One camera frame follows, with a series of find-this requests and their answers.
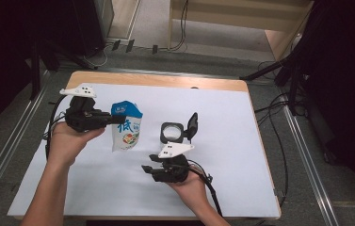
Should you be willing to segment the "black metal stand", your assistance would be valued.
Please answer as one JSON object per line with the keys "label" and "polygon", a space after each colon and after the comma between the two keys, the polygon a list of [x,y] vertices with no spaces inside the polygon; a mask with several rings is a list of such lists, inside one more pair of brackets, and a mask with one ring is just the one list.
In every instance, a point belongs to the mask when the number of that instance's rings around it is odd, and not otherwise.
{"label": "black metal stand", "polygon": [[290,82],[290,88],[287,94],[288,108],[290,112],[296,116],[296,97],[298,94],[299,80],[302,77],[299,60],[294,53],[281,60],[275,61],[273,64],[263,68],[262,70],[246,76],[240,76],[239,79],[243,81],[252,81],[267,73],[271,73],[279,69],[278,74],[274,78],[274,84],[277,87],[284,86]]}
{"label": "black metal stand", "polygon": [[77,55],[72,54],[70,51],[62,48],[52,41],[46,39],[35,38],[32,40],[31,45],[31,84],[32,90],[30,100],[34,100],[41,90],[40,82],[40,61],[44,63],[50,71],[58,71],[60,64],[56,58],[56,53],[59,53],[70,61],[74,62],[83,69],[94,70],[87,62],[78,58]]}

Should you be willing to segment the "blue and white milk carton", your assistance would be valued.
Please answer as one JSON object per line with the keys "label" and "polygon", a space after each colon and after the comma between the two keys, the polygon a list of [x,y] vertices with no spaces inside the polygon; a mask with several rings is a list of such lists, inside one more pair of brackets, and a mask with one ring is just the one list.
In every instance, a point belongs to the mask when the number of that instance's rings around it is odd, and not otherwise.
{"label": "blue and white milk carton", "polygon": [[137,105],[129,101],[115,103],[112,105],[111,114],[125,116],[123,123],[112,125],[112,151],[127,151],[134,148],[139,140],[143,116]]}

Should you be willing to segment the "person's right hand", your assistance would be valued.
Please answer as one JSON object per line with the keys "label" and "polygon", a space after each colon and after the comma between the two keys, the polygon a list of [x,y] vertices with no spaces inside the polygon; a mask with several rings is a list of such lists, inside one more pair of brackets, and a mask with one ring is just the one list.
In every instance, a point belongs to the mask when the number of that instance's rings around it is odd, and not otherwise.
{"label": "person's right hand", "polygon": [[168,186],[178,194],[182,202],[194,213],[210,206],[204,182],[195,173],[190,172],[183,182],[168,183]]}

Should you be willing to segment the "clear container with black lid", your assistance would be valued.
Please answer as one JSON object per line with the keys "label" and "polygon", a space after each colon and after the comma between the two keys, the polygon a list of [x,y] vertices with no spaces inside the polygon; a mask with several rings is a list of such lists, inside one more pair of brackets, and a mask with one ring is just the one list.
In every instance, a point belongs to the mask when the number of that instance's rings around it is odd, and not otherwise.
{"label": "clear container with black lid", "polygon": [[184,127],[178,122],[164,122],[161,125],[160,141],[163,144],[168,142],[182,143],[186,138],[191,141],[198,132],[198,113],[194,112],[189,119],[187,126]]}

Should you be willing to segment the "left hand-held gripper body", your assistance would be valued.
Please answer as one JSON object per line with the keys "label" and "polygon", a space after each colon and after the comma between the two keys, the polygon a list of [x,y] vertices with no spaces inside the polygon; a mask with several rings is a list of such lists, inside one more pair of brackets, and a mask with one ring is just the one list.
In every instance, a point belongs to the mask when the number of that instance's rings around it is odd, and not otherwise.
{"label": "left hand-held gripper body", "polygon": [[70,106],[66,110],[66,123],[77,132],[85,132],[107,127],[112,122],[108,112],[95,109],[96,92],[91,86],[62,89],[61,95],[71,96]]}

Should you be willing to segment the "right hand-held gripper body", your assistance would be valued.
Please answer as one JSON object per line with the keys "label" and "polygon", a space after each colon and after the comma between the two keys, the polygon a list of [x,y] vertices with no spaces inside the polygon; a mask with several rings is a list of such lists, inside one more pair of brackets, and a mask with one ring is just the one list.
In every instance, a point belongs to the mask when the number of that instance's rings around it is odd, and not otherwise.
{"label": "right hand-held gripper body", "polygon": [[193,150],[192,144],[168,142],[164,145],[158,157],[161,162],[161,169],[154,169],[152,174],[156,182],[178,183],[183,182],[188,175],[189,165],[184,153]]}

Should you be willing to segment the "dark cabinet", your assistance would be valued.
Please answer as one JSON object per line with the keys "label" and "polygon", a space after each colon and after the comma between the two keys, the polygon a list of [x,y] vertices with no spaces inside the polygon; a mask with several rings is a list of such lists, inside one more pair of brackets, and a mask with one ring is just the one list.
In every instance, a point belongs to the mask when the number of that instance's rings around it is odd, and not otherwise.
{"label": "dark cabinet", "polygon": [[114,19],[112,0],[72,0],[76,14],[80,53],[92,56],[105,48]]}

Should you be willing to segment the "metal table bracket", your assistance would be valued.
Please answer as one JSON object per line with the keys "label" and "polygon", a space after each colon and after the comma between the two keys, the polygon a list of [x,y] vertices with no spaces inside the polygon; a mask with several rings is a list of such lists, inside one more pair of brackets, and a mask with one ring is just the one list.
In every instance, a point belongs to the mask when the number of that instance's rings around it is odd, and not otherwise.
{"label": "metal table bracket", "polygon": [[286,200],[286,192],[284,190],[274,189],[274,195],[277,197],[279,206],[283,206]]}

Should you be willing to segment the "metal floor rail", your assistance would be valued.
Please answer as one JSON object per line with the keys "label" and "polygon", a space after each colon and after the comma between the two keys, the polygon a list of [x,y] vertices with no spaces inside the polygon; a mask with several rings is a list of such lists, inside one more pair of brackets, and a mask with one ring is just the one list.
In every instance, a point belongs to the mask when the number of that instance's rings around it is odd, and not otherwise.
{"label": "metal floor rail", "polygon": [[297,118],[291,114],[287,106],[284,108],[284,115],[291,129],[293,138],[296,142],[302,164],[306,170],[307,177],[309,179],[311,188],[315,195],[315,199],[320,213],[324,219],[325,225],[340,226],[338,219],[335,215],[334,209],[332,207],[328,192],[324,187],[324,184],[322,183],[321,177],[315,166],[308,145],[305,141],[303,134],[301,133]]}
{"label": "metal floor rail", "polygon": [[27,107],[24,109],[24,112],[21,118],[16,123],[15,127],[13,128],[11,134],[9,135],[7,142],[3,146],[0,152],[0,179],[8,166],[8,163],[16,151],[20,140],[22,139],[24,132],[31,122],[33,116],[37,112],[37,109],[40,106],[40,103],[43,99],[43,96],[47,90],[47,83],[48,80],[51,78],[52,74],[50,71],[45,70],[42,75],[42,89],[39,91],[38,95],[32,100],[28,102]]}

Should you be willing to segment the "light wooden furniture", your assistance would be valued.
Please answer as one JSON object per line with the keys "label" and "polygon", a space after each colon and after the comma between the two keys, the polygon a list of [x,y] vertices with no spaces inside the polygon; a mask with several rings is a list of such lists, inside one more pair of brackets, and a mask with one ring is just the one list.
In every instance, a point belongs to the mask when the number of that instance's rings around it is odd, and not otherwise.
{"label": "light wooden furniture", "polygon": [[303,31],[315,0],[188,0],[187,19],[263,29],[276,60]]}

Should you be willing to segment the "person's left hand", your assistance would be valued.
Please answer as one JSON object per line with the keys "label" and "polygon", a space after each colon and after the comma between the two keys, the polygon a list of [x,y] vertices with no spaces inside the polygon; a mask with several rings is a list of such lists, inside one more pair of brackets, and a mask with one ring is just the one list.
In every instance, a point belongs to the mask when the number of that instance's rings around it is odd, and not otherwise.
{"label": "person's left hand", "polygon": [[87,143],[100,136],[104,128],[87,132],[76,132],[66,122],[58,123],[52,133],[48,164],[56,167],[70,167]]}

